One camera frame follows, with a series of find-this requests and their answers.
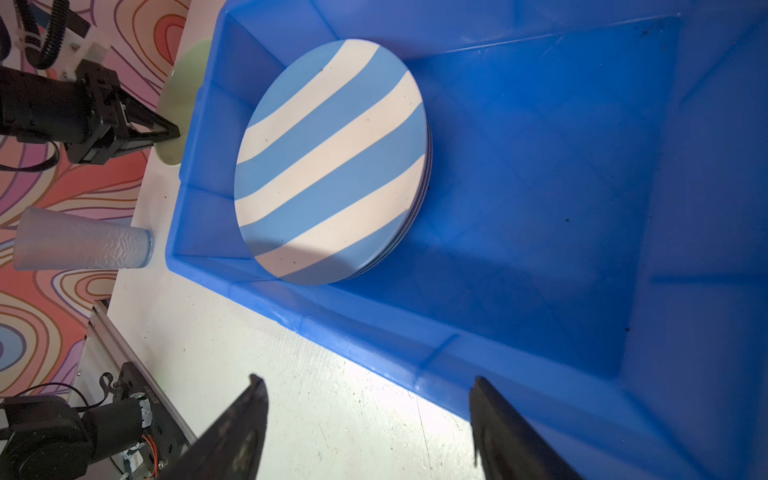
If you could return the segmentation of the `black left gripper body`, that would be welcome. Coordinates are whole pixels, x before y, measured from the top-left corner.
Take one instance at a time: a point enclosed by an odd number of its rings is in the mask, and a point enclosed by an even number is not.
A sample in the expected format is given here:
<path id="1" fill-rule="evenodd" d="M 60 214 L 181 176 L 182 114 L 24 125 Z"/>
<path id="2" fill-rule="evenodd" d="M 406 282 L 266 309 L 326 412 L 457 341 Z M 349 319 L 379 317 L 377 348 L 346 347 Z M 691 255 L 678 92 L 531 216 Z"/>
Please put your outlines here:
<path id="1" fill-rule="evenodd" d="M 89 60 L 73 82 L 1 69 L 1 134 L 63 146 L 73 164 L 103 165 L 129 153 L 117 73 Z"/>

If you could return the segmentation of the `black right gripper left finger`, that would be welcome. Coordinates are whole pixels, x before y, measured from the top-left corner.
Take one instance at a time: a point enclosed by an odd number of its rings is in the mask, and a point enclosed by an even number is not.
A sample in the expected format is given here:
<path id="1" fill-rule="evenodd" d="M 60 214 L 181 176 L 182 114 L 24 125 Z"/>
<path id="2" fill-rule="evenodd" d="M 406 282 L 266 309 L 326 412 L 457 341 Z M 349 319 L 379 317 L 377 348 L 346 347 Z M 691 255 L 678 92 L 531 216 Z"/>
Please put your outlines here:
<path id="1" fill-rule="evenodd" d="M 269 397 L 264 380 L 255 374 L 250 384 L 162 479 L 254 479 L 264 448 Z"/>

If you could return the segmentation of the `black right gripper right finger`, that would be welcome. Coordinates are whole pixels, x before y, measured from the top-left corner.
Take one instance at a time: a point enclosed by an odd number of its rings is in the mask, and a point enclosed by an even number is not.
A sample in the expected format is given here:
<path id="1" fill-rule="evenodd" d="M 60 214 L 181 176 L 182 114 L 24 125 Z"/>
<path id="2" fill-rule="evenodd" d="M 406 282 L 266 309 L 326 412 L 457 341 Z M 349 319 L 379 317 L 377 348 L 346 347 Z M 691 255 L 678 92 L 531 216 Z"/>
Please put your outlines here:
<path id="1" fill-rule="evenodd" d="M 581 476 L 484 377 L 469 393 L 475 463 L 487 479 L 579 479 Z"/>

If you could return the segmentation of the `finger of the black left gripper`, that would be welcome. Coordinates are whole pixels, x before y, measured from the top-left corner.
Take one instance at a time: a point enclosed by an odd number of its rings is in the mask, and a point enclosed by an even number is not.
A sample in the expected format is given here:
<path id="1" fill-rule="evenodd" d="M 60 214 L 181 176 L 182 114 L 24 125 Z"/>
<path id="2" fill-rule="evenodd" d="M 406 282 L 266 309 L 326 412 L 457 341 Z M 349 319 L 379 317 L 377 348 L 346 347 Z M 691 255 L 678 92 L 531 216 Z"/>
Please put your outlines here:
<path id="1" fill-rule="evenodd" d="M 180 137 L 179 128 L 176 124 L 150 109 L 133 96 L 121 95 L 120 102 L 123 106 L 127 123 L 131 127 L 139 125 L 145 128 L 144 131 L 138 132 L 140 136 L 151 140 L 174 140 Z"/>
<path id="2" fill-rule="evenodd" d="M 119 141 L 117 152 L 136 152 L 151 148 L 155 144 L 174 140 L 177 133 L 135 133 Z"/>

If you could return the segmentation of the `green bowl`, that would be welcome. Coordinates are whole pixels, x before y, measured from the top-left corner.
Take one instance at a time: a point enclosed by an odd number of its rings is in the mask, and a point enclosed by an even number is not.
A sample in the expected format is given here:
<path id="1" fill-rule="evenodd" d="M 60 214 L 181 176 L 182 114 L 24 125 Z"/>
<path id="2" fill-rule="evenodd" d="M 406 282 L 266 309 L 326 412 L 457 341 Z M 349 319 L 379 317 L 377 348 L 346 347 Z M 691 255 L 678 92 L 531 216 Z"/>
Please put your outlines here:
<path id="1" fill-rule="evenodd" d="M 178 127 L 179 137 L 158 144 L 155 149 L 160 160 L 169 166 L 179 166 L 189 134 L 196 98 L 202 86 L 212 39 L 194 43 L 175 63 L 160 95 L 157 113 Z"/>

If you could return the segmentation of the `clear blue plastic cup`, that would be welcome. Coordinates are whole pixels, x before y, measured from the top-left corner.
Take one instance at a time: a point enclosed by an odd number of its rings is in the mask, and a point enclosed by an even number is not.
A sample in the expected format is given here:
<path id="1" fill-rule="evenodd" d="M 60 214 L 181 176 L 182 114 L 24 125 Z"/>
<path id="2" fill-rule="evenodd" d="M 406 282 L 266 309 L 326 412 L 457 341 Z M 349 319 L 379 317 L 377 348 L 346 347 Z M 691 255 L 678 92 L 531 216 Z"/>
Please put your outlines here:
<path id="1" fill-rule="evenodd" d="M 153 248 L 146 229 L 37 207 L 21 215 L 12 262 L 18 271 L 144 267 Z"/>

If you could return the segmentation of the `blue plastic bin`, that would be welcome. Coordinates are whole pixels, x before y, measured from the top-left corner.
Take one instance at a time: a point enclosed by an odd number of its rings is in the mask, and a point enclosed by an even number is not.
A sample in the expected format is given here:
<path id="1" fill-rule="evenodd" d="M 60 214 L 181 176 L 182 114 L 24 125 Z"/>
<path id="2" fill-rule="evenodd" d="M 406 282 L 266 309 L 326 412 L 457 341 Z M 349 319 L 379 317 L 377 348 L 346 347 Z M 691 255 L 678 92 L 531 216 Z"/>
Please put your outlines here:
<path id="1" fill-rule="evenodd" d="M 234 161 L 269 84 L 365 38 L 422 90 L 408 235 L 329 286 L 249 254 Z M 168 267 L 460 415 L 487 378 L 582 476 L 767 475 L 763 1 L 230 1 Z"/>

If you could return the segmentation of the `blue white striped plate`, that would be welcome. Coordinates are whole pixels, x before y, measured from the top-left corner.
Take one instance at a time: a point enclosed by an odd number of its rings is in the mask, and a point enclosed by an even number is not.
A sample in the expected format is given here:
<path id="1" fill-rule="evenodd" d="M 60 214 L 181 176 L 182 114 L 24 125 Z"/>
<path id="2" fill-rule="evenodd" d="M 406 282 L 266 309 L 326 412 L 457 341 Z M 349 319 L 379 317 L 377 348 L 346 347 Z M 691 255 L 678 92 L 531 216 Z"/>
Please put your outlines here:
<path id="1" fill-rule="evenodd" d="M 433 135 L 432 135 L 431 125 L 427 124 L 427 151 L 425 155 L 424 171 L 422 172 L 422 177 L 421 177 L 418 192 L 415 196 L 415 199 L 411 205 L 410 210 L 408 211 L 408 214 L 405 218 L 404 223 L 400 226 L 399 230 L 397 231 L 397 234 L 391 240 L 391 242 L 386 246 L 386 248 L 382 252 L 380 252 L 374 259 L 372 259 L 366 265 L 364 265 L 360 270 L 350 275 L 349 279 L 358 277 L 370 271 L 371 269 L 373 269 L 375 266 L 381 263 L 389 254 L 391 254 L 397 248 L 397 246 L 401 243 L 401 241 L 405 238 L 406 234 L 414 224 L 416 217 L 418 216 L 421 210 L 421 207 L 424 203 L 424 200 L 428 191 L 429 183 L 430 183 L 432 168 L 433 168 Z"/>

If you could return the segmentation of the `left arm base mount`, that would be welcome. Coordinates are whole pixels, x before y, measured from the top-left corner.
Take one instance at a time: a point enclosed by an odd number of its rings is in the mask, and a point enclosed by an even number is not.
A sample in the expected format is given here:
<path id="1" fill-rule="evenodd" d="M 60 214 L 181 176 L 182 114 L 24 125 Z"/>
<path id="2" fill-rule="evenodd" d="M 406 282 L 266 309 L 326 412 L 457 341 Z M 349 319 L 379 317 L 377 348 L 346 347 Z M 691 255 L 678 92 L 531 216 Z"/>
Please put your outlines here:
<path id="1" fill-rule="evenodd" d="M 190 447 L 190 438 L 171 405 L 150 376 L 135 362 L 125 362 L 116 383 L 119 400 L 138 400 L 142 428 L 138 440 L 118 454 L 122 479 L 168 479 Z"/>

